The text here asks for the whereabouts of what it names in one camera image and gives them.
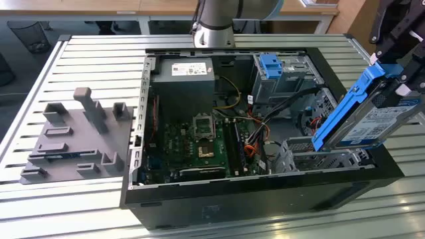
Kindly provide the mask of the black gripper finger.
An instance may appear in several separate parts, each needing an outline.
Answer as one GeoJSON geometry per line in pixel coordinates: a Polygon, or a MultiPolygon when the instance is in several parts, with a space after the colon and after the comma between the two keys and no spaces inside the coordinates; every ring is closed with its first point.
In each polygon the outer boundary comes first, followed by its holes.
{"type": "Polygon", "coordinates": [[[412,0],[381,0],[377,8],[369,42],[376,46],[370,64],[394,63],[412,49],[409,32],[414,24],[412,0]]]}
{"type": "Polygon", "coordinates": [[[412,92],[425,93],[425,23],[421,22],[409,35],[420,40],[413,52],[412,59],[404,68],[397,95],[405,97],[412,92]]]}

